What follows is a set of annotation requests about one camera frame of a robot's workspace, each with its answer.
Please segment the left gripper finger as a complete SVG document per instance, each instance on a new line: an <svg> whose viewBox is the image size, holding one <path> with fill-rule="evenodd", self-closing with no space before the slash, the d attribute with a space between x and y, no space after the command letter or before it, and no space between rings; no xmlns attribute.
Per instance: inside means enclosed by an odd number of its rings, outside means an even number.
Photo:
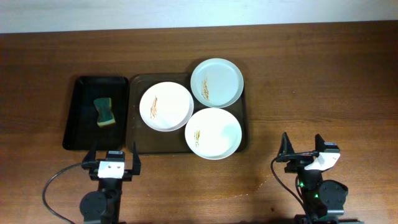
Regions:
<svg viewBox="0 0 398 224"><path fill-rule="evenodd" d="M83 162L94 162L96 159L96 148L97 148L98 142L95 141L93 145L91 146L90 150L86 154L86 156L83 159Z"/></svg>
<svg viewBox="0 0 398 224"><path fill-rule="evenodd" d="M132 155L133 155L132 173L140 174L141 173L141 160L137 153L136 142L133 142Z"/></svg>

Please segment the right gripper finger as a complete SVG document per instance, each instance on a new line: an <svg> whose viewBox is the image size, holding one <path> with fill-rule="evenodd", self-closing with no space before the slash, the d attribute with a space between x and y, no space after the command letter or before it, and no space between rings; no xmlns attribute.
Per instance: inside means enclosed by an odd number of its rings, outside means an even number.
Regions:
<svg viewBox="0 0 398 224"><path fill-rule="evenodd" d="M281 157L281 156L291 155L291 154L294 154L294 153L295 153L294 149L292 147L292 144L290 142L290 139L289 139L287 133L283 132L282 133L282 139L281 139L280 148L279 148L279 151L278 151L277 155L279 157Z"/></svg>
<svg viewBox="0 0 398 224"><path fill-rule="evenodd" d="M315 135L315 150L317 152L324 152L326 148L325 141L320 134Z"/></svg>

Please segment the green yellow sponge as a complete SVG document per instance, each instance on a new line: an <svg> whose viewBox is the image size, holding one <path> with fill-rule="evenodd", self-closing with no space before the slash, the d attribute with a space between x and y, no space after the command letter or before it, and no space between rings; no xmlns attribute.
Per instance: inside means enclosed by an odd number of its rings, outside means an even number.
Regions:
<svg viewBox="0 0 398 224"><path fill-rule="evenodd" d="M93 101L93 103L98 112L97 125L100 128L116 123L112 112L111 98L97 98Z"/></svg>

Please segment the white plate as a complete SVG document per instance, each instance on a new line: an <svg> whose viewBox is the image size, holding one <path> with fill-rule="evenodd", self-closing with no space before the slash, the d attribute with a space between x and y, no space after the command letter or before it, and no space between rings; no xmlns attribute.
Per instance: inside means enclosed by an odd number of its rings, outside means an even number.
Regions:
<svg viewBox="0 0 398 224"><path fill-rule="evenodd" d="M237 118L220 108L196 112L185 127L185 140L196 155L209 160L227 158L237 151L243 131Z"/></svg>
<svg viewBox="0 0 398 224"><path fill-rule="evenodd" d="M157 83L143 94L139 113L148 127L161 132L175 131L192 116L193 98L181 84Z"/></svg>

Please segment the white plate front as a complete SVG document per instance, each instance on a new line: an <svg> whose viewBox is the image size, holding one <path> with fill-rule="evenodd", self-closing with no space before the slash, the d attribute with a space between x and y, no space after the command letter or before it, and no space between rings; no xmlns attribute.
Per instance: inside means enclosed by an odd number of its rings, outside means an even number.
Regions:
<svg viewBox="0 0 398 224"><path fill-rule="evenodd" d="M185 127L185 140L196 155L209 160L227 158L237 151L243 131L237 118L220 108L196 112Z"/></svg>

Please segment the light blue plate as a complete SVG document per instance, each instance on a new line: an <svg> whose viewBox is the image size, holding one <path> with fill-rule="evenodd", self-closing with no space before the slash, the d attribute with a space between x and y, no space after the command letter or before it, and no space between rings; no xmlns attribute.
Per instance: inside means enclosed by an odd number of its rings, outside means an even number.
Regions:
<svg viewBox="0 0 398 224"><path fill-rule="evenodd" d="M244 78L234 63L223 58L211 58L195 67L190 78L190 88L201 104L225 108L242 95Z"/></svg>

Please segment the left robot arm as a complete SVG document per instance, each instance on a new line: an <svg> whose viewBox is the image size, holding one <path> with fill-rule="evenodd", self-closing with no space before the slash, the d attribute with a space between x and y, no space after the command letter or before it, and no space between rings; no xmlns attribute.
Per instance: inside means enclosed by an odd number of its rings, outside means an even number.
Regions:
<svg viewBox="0 0 398 224"><path fill-rule="evenodd" d="M118 224L123 183L141 173L141 160L133 146L132 167L127 169L124 152L108 151L104 159L97 159L96 147L94 143L82 160L81 168L89 172L91 180L98 182L98 189L82 198L80 212L84 223Z"/></svg>

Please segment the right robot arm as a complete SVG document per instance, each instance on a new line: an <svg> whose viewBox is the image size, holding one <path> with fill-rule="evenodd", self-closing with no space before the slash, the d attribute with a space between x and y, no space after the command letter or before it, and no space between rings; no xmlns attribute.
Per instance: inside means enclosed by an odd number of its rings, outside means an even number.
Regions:
<svg viewBox="0 0 398 224"><path fill-rule="evenodd" d="M335 180L325 180L322 174L331 169L340 158L340 149L333 142L326 142L315 135L315 149L295 152L286 132L282 134L277 156L272 160L271 171L275 179L288 190L304 210L303 215L294 216L294 223L338 223L344 214L343 205L348 187ZM295 174L295 189L292 192L278 178L274 163L285 163L284 172Z"/></svg>

